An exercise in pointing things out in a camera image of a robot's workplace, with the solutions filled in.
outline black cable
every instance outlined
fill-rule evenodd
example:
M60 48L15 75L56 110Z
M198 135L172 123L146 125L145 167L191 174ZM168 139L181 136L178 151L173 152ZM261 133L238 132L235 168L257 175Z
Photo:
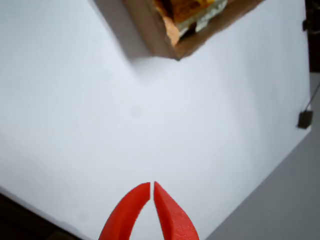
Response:
M320 82L319 82L318 86L316 86L316 89L315 89L315 91L314 91L314 93L313 93L313 95L312 95L312 97L311 97L308 105L306 106L306 108L305 108L305 110L304 110L305 112L308 110L308 107L310 106L310 104L312 103L312 101L315 99L315 96L317 95L317 92L318 92L319 88L320 88Z

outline brown cardboard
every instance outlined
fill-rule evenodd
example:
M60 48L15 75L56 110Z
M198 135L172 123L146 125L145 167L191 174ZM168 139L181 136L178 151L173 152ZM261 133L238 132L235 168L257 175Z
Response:
M124 0L149 50L155 56L177 60L191 55L212 35L230 26L262 1L232 0L221 14L209 22L205 29L182 39L173 47L166 34L164 22L153 6L153 0Z

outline white surface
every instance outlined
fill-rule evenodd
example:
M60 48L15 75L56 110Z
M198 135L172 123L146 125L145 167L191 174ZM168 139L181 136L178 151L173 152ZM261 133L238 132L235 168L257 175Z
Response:
M127 60L91 2L0 1L1 191L94 240L157 180L204 240L307 134L304 18L267 0L180 62ZM152 201L131 239L163 239Z

